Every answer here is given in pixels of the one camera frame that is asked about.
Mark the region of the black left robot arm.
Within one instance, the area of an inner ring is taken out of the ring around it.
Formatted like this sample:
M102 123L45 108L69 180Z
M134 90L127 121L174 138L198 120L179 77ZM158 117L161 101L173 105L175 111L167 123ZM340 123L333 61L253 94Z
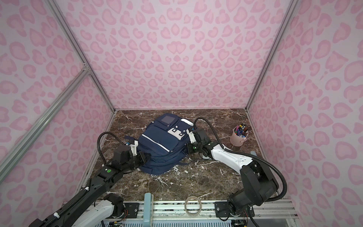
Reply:
M113 158L110 161L106 161L100 147L102 137L107 134L113 136L121 144L114 151ZM115 134L108 131L98 136L96 147L104 165L96 173L96 176L89 179L85 188L60 209L44 220L37 218L29 226L71 227L91 204L102 194L109 191L125 174L143 166L150 160L150 155L143 151L137 151L136 155L134 155L130 145L123 144Z

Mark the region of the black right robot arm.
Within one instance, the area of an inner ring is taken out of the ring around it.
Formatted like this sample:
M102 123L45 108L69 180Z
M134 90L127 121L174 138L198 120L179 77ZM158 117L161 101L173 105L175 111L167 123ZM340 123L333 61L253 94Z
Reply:
M199 153L203 158L219 161L241 176L243 187L229 195L227 214L220 216L222 221L241 214L249 217L252 206L277 201L286 195L287 181L277 167L256 155L229 149L206 118L196 118L187 132L189 153Z

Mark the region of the navy blue student backpack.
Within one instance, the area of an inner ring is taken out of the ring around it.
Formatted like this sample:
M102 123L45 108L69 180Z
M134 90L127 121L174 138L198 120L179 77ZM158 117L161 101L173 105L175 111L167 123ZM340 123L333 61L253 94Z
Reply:
M166 113L152 121L138 139L130 136L124 138L131 143L137 141L137 151L143 151L149 157L149 161L140 167L141 171L162 175L175 165L180 165L188 154L190 137L187 130L192 126L191 121Z

